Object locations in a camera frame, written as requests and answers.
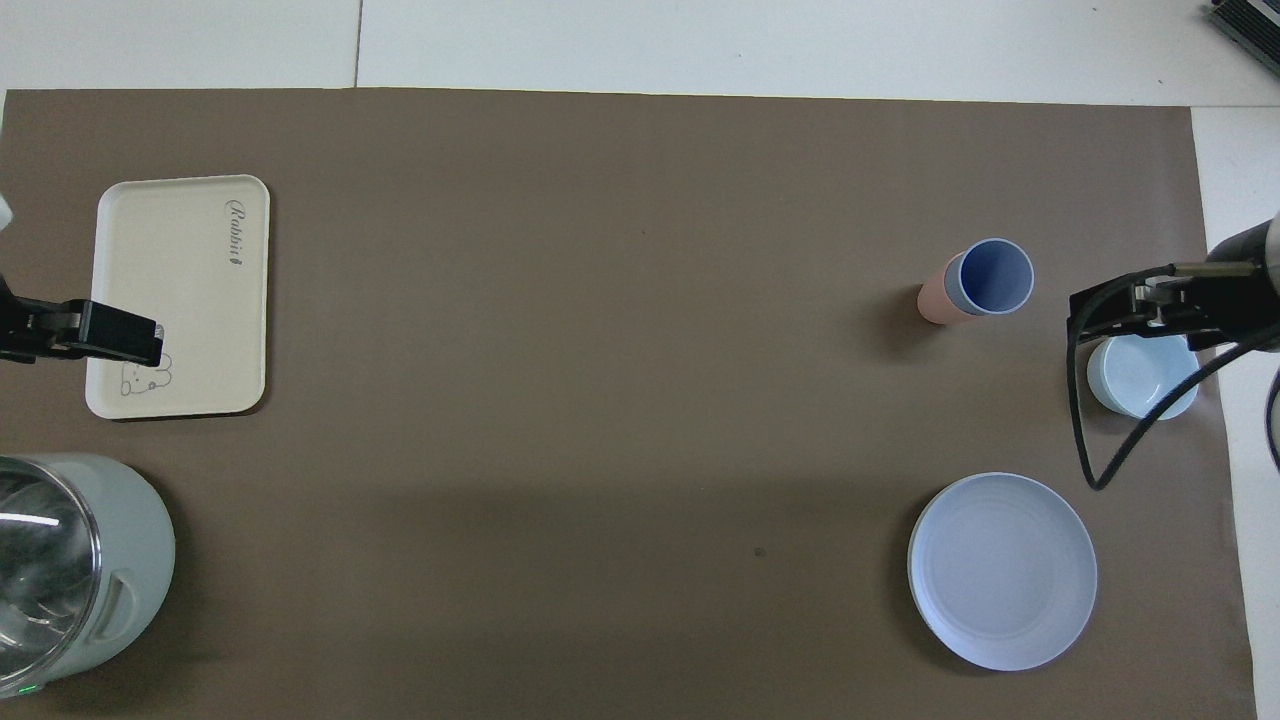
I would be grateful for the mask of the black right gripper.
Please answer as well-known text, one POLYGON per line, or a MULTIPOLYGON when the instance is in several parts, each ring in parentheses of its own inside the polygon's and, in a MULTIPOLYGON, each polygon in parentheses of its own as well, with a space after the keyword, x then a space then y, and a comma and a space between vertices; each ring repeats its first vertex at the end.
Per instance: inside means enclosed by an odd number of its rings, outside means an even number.
POLYGON ((1260 223, 1217 243, 1207 263, 1252 263, 1245 277, 1108 281, 1069 297, 1069 340, 1142 331, 1199 331, 1188 336, 1192 351, 1212 348, 1277 323, 1279 218, 1260 223), (1138 287, 1138 301, 1134 300, 1138 287))

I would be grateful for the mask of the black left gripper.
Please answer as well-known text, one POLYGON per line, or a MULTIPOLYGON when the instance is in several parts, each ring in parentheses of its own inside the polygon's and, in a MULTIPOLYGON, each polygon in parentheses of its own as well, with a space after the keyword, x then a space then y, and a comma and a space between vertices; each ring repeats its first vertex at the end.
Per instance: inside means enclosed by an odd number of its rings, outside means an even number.
POLYGON ((1 359, 35 364, 38 357, 91 357, 156 368, 164 331, 147 316, 106 304, 73 299, 61 304, 14 295, 1 275, 1 359), (64 331, 78 348, 61 342, 64 331))

